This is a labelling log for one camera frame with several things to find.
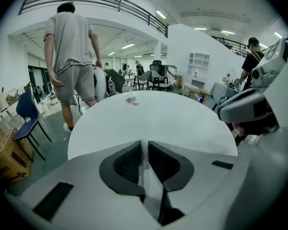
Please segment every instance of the gray floor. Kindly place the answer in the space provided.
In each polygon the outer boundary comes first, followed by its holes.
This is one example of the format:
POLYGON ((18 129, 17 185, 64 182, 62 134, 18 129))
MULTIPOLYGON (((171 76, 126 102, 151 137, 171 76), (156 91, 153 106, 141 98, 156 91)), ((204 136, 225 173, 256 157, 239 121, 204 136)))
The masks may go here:
MULTIPOLYGON (((181 89, 176 89, 173 92, 178 94, 181 92, 181 89)), ((80 118, 78 107, 72 107, 72 113, 74 116, 74 123, 76 123, 76 121, 80 118)), ((46 117, 45 121, 41 119, 40 122, 50 136, 52 142, 49 142, 38 126, 35 127, 32 134, 40 144, 40 146, 37 146, 37 148, 46 158, 46 161, 43 161, 36 152, 34 153, 34 163, 31 167, 30 177, 11 184, 10 188, 8 189, 8 191, 15 196, 20 196, 31 184, 38 181, 54 169, 60 167, 67 161, 67 149, 70 133, 63 129, 64 120, 62 112, 52 114, 46 117)), ((238 150, 239 156, 243 156, 246 152, 245 149, 240 149, 240 146, 238 147, 238 150)))

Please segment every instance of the chair leg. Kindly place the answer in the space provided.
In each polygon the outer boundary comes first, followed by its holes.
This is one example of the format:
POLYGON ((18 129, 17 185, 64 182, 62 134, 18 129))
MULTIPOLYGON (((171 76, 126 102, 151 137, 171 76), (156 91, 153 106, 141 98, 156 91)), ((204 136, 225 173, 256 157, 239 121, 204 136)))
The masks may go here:
POLYGON ((29 156, 29 154, 27 154, 27 152, 24 150, 24 148, 22 147, 22 145, 19 143, 19 140, 16 140, 17 145, 19 146, 19 148, 24 152, 24 154, 28 157, 28 159, 34 163, 33 159, 29 156))
POLYGON ((49 136, 47 135, 47 133, 44 131, 43 127, 40 125, 39 122, 37 122, 38 125, 40 126, 41 130, 44 132, 45 136, 48 138, 48 140, 50 140, 50 142, 52 142, 52 140, 49 138, 49 136))
POLYGON ((33 149, 37 152, 37 154, 42 158, 42 160, 46 161, 46 159, 43 157, 43 155, 39 152, 39 150, 37 150, 37 148, 34 146, 33 142, 31 141, 31 139, 29 137, 27 137, 28 141, 30 142, 31 146, 33 147, 33 149))
POLYGON ((35 140, 35 138, 32 136, 32 134, 30 134, 30 136, 32 137, 33 141, 35 141, 35 143, 39 146, 39 143, 37 142, 37 140, 35 140))

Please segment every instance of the fluorescent light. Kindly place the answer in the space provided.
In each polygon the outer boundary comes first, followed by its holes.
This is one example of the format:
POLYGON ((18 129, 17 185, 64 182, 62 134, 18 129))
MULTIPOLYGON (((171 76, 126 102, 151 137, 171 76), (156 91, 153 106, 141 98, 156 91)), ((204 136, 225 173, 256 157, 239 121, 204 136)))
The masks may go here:
POLYGON ((279 38, 283 38, 283 36, 282 36, 281 34, 277 33, 277 32, 274 32, 274 34, 275 34, 276 36, 278 36, 279 38))
POLYGON ((268 48, 266 45, 259 43, 260 46, 264 47, 264 48, 268 48))
POLYGON ((121 47, 121 48, 122 48, 122 49, 126 49, 126 48, 129 48, 129 47, 133 46, 133 45, 134 45, 134 43, 128 44, 128 45, 126 45, 126 46, 124 46, 124 47, 121 47))
POLYGON ((229 31, 222 31, 223 33, 228 33, 228 34, 232 34, 232 35, 234 35, 234 33, 232 33, 232 32, 229 32, 229 31))
POLYGON ((161 13, 159 10, 156 11, 157 14, 159 14, 163 19, 166 19, 166 17, 161 13))

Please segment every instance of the ceiling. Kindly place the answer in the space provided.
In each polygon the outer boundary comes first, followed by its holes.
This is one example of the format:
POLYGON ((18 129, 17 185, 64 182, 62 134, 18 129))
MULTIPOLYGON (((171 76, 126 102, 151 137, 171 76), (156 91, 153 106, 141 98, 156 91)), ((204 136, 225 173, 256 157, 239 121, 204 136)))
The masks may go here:
MULTIPOLYGON (((156 41, 147 35, 140 35, 128 30, 105 25, 93 24, 93 28, 99 39, 101 56, 108 56, 109 53, 116 52, 112 56, 128 58, 137 55, 152 54, 154 52, 156 41), (134 43, 135 45, 127 49, 122 49, 123 46, 130 43, 134 43)), ((39 28, 26 32, 24 35, 41 50, 44 50, 44 32, 45 28, 39 28)), ((161 53, 166 54, 166 52, 167 47, 162 46, 161 53)))
MULTIPOLYGON (((245 43, 251 36, 260 39, 272 25, 275 25, 274 32, 283 31, 285 27, 285 23, 278 23, 276 26, 275 21, 278 21, 280 16, 267 0, 159 0, 156 9, 164 12, 169 24, 183 23, 191 27, 205 27, 205 33, 209 35, 241 43, 245 43), (170 3, 175 5, 172 10, 168 6, 170 3), (180 14, 180 21, 171 16, 175 10, 180 14), (234 32, 235 35, 227 36, 211 31, 211 28, 234 32)), ((273 33, 268 36, 274 39, 273 33)), ((264 36, 262 40, 269 41, 269 38, 264 36)))

